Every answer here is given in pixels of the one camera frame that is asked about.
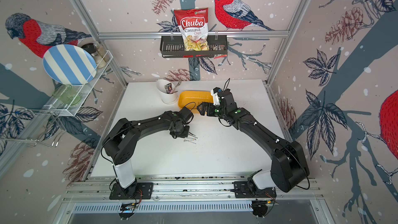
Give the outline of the yellow plastic storage box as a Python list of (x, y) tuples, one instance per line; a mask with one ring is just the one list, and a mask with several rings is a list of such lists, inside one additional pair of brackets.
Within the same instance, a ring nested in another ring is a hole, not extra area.
[(208, 91), (183, 91), (179, 95), (178, 106), (180, 108), (186, 107), (194, 114), (198, 114), (197, 107), (203, 103), (213, 103), (213, 97)]

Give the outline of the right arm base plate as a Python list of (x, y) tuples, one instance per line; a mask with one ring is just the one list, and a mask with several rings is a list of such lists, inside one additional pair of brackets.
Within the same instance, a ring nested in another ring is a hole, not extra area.
[(235, 194), (235, 198), (270, 198), (274, 199), (277, 197), (275, 188), (259, 189), (252, 179), (249, 177), (246, 181), (235, 181), (233, 183), (233, 189), (230, 190)]

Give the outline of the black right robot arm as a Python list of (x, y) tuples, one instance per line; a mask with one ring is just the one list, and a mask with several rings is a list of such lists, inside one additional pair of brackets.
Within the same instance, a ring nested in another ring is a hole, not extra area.
[(247, 187), (251, 194), (275, 187), (289, 192), (303, 180), (309, 180), (309, 168), (302, 145), (279, 137), (258, 122), (248, 110), (238, 107), (230, 89), (216, 87), (210, 94), (213, 102), (199, 104), (199, 113), (224, 120), (228, 127), (248, 135), (271, 159), (269, 170), (259, 170), (249, 176)]

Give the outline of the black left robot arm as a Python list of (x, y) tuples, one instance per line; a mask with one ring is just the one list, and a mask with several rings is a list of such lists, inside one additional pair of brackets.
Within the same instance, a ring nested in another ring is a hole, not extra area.
[(169, 131), (174, 139), (189, 136), (189, 124), (194, 115), (191, 110), (183, 107), (178, 112), (165, 111), (159, 116), (149, 119), (129, 121), (118, 120), (103, 141), (105, 153), (111, 157), (117, 184), (123, 190), (136, 188), (137, 180), (130, 162), (137, 143), (149, 135)]

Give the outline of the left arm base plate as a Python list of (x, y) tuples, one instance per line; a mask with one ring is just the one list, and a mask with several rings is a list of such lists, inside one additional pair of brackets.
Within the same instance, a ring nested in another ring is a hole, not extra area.
[(110, 200), (149, 200), (151, 199), (154, 183), (133, 182), (128, 188), (124, 189), (119, 185), (115, 178), (109, 185)]

